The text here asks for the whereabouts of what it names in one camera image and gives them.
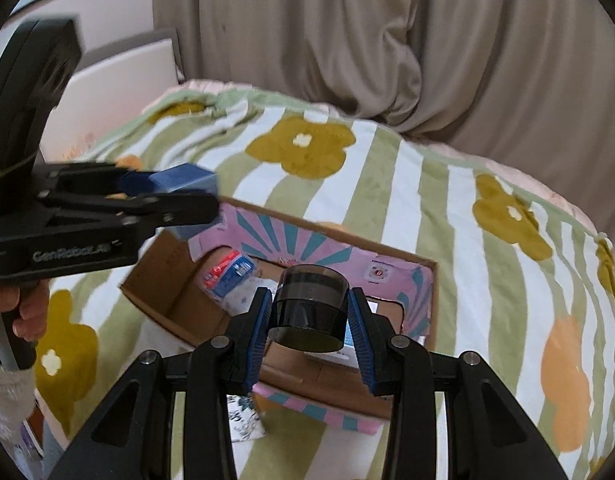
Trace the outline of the person's left hand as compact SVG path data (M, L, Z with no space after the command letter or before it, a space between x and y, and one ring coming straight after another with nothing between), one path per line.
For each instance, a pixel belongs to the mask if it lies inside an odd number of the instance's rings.
M19 287L0 285L0 313L19 309L13 321L13 333L26 341L42 338L47 329L49 304L49 282L39 281L36 287L24 292Z

